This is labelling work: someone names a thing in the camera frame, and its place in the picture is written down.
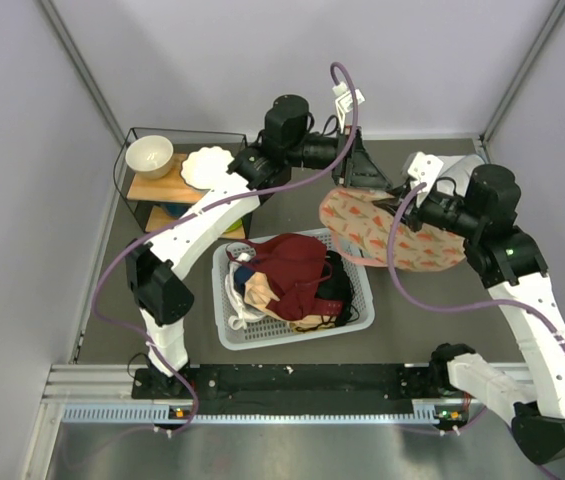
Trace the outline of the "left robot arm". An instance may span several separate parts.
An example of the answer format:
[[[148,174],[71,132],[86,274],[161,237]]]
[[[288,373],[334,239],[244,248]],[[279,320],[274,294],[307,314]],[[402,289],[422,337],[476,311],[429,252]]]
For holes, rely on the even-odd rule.
[[[277,98],[255,143],[220,168],[212,188],[174,226],[136,246],[125,258],[127,281],[145,321],[154,384],[167,396],[188,387],[184,317],[194,296],[183,280],[199,257],[236,220],[281,191],[294,167],[329,172],[337,185],[388,191],[389,178],[366,152],[361,129],[334,137],[313,132],[308,102]]]

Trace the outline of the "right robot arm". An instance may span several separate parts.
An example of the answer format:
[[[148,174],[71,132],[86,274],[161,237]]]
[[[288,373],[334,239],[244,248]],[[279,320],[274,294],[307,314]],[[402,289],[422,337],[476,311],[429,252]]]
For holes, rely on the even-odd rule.
[[[465,345],[439,347],[428,380],[438,394],[470,394],[511,430],[523,454],[544,465],[565,457],[565,322],[553,295],[547,263],[536,241],[518,226],[521,197],[514,174],[482,164],[464,195],[438,191],[436,179],[418,171],[414,180],[375,206],[413,231],[431,225],[463,240],[464,254],[490,298],[452,306],[461,313],[497,306],[523,355],[533,384],[522,385]]]

